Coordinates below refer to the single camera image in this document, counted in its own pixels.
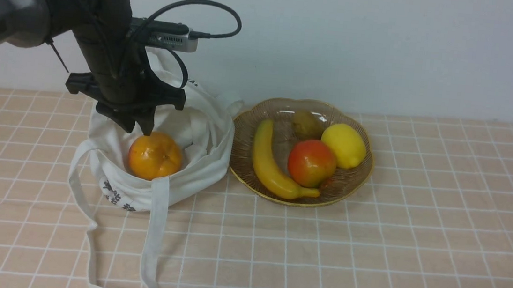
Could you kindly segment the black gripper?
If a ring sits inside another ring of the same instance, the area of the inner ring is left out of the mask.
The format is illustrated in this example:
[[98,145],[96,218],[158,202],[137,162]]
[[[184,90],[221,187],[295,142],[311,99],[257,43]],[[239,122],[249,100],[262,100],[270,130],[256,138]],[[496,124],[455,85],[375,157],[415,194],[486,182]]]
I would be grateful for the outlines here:
[[153,131],[157,107],[172,106],[181,110],[185,105],[184,87],[189,82],[182,72],[178,85],[162,81],[148,66],[131,65],[129,73],[113,77],[106,61],[90,60],[89,72],[72,73],[65,85],[70,94],[83,94],[96,100],[98,114],[114,121],[126,133],[138,124],[144,136]]

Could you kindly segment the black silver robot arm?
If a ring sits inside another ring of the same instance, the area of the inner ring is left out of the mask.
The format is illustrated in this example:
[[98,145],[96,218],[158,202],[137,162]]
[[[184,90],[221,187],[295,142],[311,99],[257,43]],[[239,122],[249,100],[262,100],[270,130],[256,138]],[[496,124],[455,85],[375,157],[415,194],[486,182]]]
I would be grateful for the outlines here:
[[71,31],[89,67],[70,73],[70,94],[83,94],[97,111],[131,133],[150,135],[157,106],[185,106],[184,86],[161,81],[143,45],[131,32],[130,0],[0,0],[0,44],[19,48],[53,45]]

